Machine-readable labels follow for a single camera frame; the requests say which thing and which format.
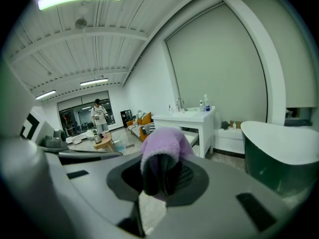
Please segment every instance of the round wooden table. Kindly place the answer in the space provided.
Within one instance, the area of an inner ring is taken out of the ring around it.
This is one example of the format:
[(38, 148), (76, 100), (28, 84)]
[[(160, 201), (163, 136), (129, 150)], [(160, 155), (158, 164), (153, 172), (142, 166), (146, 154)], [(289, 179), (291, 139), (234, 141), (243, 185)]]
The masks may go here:
[(109, 133), (107, 134), (107, 137), (106, 138), (102, 138), (101, 139), (102, 141), (99, 142), (99, 143), (95, 143), (93, 145), (93, 147), (98, 150), (98, 149), (101, 149), (101, 148), (106, 148), (106, 147), (109, 147), (111, 149), (112, 152), (114, 152), (113, 148), (112, 148), (112, 135)]

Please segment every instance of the black cabinet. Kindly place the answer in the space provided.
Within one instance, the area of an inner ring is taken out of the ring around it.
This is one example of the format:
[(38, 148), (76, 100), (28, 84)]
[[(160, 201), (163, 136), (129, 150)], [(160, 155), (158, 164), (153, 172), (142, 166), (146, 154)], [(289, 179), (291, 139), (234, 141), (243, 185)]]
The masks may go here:
[(128, 127), (126, 125), (126, 122), (132, 120), (132, 112), (131, 112), (131, 110), (121, 111), (121, 117), (122, 117), (122, 121), (123, 121), (123, 126), (124, 127)]

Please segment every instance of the bottle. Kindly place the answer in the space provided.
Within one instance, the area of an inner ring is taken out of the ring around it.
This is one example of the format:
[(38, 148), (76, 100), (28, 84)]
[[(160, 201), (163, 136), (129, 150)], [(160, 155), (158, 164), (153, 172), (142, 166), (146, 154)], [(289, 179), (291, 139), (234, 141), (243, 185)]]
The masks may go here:
[(204, 112), (205, 111), (205, 106), (203, 104), (203, 100), (199, 100), (199, 110), (201, 112)]
[(204, 95), (204, 102), (205, 102), (206, 111), (210, 111), (209, 100), (208, 100), (207, 94)]

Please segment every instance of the white corrugated ceiling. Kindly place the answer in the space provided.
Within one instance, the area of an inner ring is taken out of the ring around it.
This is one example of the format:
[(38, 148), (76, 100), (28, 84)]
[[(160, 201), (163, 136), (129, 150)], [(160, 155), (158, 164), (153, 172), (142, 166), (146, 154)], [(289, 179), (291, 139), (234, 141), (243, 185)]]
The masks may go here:
[[(4, 53), (34, 96), (56, 90), (42, 101), (83, 89), (84, 81), (108, 78), (107, 85), (122, 85), (144, 43), (181, 1), (86, 0), (40, 11), (33, 0)], [(88, 8), (85, 37), (75, 28), (81, 3)]]

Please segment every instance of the faucet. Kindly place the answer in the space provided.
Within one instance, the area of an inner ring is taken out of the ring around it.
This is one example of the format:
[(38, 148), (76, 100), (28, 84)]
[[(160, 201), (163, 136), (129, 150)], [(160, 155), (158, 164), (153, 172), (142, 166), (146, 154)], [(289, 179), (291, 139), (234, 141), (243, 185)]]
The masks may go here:
[(178, 101), (180, 100), (180, 106), (182, 109), (184, 109), (184, 112), (187, 111), (187, 108), (185, 107), (185, 103), (184, 103), (184, 99), (183, 98), (177, 98), (176, 100), (176, 108), (177, 111), (179, 112), (179, 105), (178, 105)]

